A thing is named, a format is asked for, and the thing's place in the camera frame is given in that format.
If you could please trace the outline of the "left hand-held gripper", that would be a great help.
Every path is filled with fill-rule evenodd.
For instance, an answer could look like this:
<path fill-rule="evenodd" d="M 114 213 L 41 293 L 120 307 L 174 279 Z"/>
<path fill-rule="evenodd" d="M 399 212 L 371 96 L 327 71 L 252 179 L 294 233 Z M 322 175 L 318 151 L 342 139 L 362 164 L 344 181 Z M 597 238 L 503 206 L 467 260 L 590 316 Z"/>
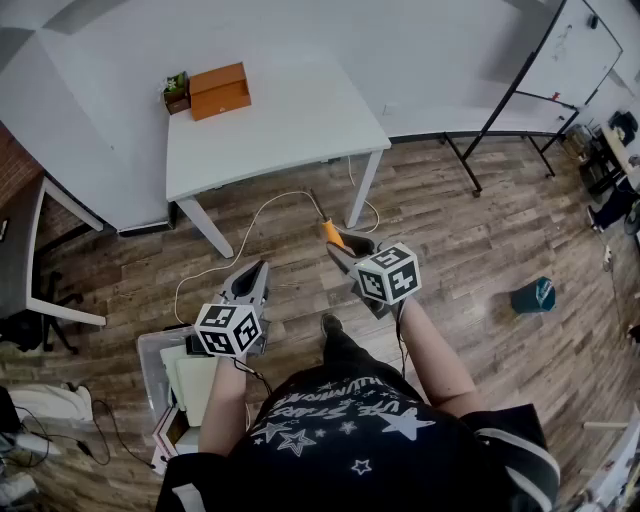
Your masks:
<path fill-rule="evenodd" d="M 269 264 L 249 263 L 230 275 L 211 303 L 205 303 L 194 325 L 205 353 L 242 358 L 262 355 L 269 322 L 264 306 L 269 296 Z"/>

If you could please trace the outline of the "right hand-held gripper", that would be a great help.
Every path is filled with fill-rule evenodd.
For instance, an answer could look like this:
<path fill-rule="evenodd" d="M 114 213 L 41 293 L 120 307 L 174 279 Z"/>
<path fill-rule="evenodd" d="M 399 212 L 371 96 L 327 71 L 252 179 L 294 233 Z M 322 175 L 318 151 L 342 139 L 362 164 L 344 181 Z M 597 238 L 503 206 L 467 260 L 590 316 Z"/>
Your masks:
<path fill-rule="evenodd" d="M 378 319 L 422 287 L 416 254 L 405 244 L 383 249 L 385 241 L 375 233 L 346 230 L 342 244 L 326 243 L 339 270 L 355 280 L 359 296 Z M 356 254 L 373 254 L 359 262 Z"/>

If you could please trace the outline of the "orange handle screwdriver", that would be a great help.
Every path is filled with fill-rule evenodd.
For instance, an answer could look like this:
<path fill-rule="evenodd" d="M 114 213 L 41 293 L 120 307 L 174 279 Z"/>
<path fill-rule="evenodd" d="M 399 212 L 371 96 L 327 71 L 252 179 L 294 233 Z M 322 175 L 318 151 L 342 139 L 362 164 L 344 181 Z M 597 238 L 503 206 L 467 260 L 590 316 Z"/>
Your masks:
<path fill-rule="evenodd" d="M 322 225 L 324 227 L 324 231 L 325 234 L 327 236 L 327 240 L 330 243 L 333 243 L 334 245 L 340 247 L 340 248 L 345 248 L 345 244 L 344 241 L 340 235 L 339 230 L 335 227 L 335 225 L 333 224 L 331 218 L 326 214 L 325 210 L 322 208 L 320 201 L 317 197 L 317 195 L 315 194 L 313 189 L 309 190 L 309 195 L 311 196 L 314 205 L 317 207 L 320 216 L 322 218 Z"/>

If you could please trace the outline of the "brown wooden tray box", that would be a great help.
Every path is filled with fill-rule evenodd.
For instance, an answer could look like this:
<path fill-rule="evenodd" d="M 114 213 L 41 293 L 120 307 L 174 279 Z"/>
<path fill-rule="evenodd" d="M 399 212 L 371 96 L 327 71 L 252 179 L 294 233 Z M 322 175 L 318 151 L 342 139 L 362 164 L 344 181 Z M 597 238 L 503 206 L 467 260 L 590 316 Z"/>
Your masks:
<path fill-rule="evenodd" d="M 189 93 L 194 121 L 251 105 L 242 62 L 192 76 Z"/>

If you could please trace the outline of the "person's left forearm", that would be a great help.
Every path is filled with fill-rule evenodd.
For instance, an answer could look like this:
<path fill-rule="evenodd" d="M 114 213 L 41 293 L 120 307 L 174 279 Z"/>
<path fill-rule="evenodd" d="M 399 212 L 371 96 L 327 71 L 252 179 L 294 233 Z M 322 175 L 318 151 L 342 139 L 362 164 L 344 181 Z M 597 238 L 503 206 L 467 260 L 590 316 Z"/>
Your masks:
<path fill-rule="evenodd" d="M 246 373 L 220 358 L 203 416 L 199 451 L 228 456 L 246 433 Z"/>

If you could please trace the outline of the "person's right forearm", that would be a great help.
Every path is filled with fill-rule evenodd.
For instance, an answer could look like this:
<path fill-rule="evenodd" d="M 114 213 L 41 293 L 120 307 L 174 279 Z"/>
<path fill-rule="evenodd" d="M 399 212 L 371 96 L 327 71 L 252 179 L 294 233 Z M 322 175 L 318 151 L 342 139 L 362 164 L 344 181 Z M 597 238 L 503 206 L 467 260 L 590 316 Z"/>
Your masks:
<path fill-rule="evenodd" d="M 398 318 L 401 337 L 429 403 L 456 417 L 484 410 L 466 366 L 413 297 L 405 300 Z"/>

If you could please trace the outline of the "person's black trouser leg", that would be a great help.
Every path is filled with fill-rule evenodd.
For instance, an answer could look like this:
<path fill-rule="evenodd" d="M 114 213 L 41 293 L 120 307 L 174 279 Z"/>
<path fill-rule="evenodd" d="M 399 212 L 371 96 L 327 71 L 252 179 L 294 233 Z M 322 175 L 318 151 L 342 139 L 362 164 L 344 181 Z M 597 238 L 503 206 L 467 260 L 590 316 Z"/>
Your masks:
<path fill-rule="evenodd" d="M 386 375 L 395 372 L 393 367 L 374 359 L 341 328 L 329 327 L 325 331 L 323 365 L 347 369 L 353 375 Z"/>

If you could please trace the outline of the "clear plastic bin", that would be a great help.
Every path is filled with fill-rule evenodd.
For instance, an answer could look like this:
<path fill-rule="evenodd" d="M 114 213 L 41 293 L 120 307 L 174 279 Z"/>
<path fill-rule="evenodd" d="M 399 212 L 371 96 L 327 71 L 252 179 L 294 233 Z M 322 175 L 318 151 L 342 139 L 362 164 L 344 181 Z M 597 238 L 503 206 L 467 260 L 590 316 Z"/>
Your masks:
<path fill-rule="evenodd" d="M 163 473 L 173 457 L 200 452 L 200 427 L 214 381 L 218 356 L 193 355 L 195 331 L 181 327 L 139 337 L 138 355 L 155 427 L 154 465 Z M 246 378 L 262 375 L 247 364 L 247 357 L 229 357 Z M 246 432 L 250 413 L 246 403 Z"/>

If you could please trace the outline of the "white table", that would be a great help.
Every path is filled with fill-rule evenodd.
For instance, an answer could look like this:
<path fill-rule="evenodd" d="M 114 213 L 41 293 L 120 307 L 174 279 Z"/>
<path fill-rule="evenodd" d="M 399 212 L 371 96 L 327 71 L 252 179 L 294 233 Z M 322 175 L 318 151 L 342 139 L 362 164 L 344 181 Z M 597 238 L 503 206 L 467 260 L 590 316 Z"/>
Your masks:
<path fill-rule="evenodd" d="M 250 105 L 196 121 L 171 116 L 166 196 L 225 258 L 234 251 L 198 194 L 255 176 L 366 154 L 344 224 L 358 222 L 382 154 L 391 142 L 347 73 L 333 59 L 249 70 Z"/>

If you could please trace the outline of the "black star print t-shirt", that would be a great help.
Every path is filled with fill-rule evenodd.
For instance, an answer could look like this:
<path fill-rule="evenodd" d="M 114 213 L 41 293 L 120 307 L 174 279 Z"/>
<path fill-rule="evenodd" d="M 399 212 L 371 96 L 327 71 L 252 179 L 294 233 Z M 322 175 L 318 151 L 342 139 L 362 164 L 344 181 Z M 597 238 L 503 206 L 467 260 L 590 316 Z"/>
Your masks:
<path fill-rule="evenodd" d="M 455 417 L 399 375 L 351 363 L 293 375 L 226 456 L 171 459 L 157 512 L 550 512 L 560 469 L 532 405 Z"/>

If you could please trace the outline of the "small plant in brown pot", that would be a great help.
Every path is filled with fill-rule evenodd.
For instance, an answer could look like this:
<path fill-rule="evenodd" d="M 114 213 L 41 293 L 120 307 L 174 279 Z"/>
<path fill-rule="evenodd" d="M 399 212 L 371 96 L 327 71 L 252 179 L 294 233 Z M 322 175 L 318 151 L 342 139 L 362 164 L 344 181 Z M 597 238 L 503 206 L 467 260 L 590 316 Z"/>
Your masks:
<path fill-rule="evenodd" d="M 162 98 L 170 115 L 191 108 L 189 84 L 189 76 L 185 71 L 166 78 Z"/>

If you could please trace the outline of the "white cloth bundle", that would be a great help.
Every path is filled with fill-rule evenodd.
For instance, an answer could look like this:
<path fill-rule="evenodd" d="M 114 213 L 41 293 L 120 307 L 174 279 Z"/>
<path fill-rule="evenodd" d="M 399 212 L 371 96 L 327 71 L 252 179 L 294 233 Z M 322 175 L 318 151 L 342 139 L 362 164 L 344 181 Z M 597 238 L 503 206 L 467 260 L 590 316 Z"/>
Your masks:
<path fill-rule="evenodd" d="M 35 416 L 59 420 L 93 420 L 92 397 L 87 387 L 28 384 L 8 390 L 20 420 Z"/>

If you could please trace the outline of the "black shelf cart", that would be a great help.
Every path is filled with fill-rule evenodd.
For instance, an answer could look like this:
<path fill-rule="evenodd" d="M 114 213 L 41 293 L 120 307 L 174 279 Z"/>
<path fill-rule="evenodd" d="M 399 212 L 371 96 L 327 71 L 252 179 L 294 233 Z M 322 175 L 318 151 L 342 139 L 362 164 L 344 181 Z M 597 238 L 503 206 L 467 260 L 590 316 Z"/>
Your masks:
<path fill-rule="evenodd" d="M 594 198 L 600 198 L 627 174 L 628 152 L 618 135 L 607 125 L 602 125 L 591 140 L 591 153 L 580 166 L 587 180 L 587 190 Z"/>

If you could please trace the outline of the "whiteboard on black stand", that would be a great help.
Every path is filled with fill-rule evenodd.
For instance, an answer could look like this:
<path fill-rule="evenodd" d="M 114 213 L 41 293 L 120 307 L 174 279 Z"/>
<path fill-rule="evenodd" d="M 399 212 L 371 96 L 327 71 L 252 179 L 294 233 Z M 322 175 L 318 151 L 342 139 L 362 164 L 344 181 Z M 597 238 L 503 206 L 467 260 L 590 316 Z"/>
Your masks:
<path fill-rule="evenodd" d="M 595 30 L 589 27 L 592 15 L 599 17 Z M 470 157 L 515 97 L 539 100 L 569 112 L 561 119 L 561 125 L 549 133 L 549 140 L 544 145 L 535 141 L 539 135 L 535 130 L 513 132 L 531 143 L 546 166 L 546 176 L 554 177 L 556 173 L 546 152 L 564 138 L 565 131 L 589 105 L 622 54 L 623 47 L 618 39 L 587 0 L 562 0 L 540 42 L 527 56 L 487 121 L 480 130 L 470 133 L 471 143 L 462 150 L 454 142 L 463 136 L 461 133 L 438 135 L 438 141 L 453 150 L 473 183 L 472 195 L 480 197 L 483 188 L 469 165 Z M 553 101 L 555 92 L 559 92 L 560 97 Z"/>

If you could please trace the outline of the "grey desk with white frame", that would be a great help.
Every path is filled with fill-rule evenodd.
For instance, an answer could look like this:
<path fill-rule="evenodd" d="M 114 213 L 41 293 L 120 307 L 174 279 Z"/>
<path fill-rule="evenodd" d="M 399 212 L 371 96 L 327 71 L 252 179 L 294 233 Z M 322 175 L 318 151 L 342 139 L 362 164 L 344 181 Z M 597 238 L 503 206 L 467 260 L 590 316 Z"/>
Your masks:
<path fill-rule="evenodd" d="M 24 310 L 103 327 L 106 318 L 35 296 L 33 267 L 43 199 L 51 196 L 85 225 L 100 232 L 104 223 L 46 176 L 38 176 L 0 208 L 0 319 Z"/>

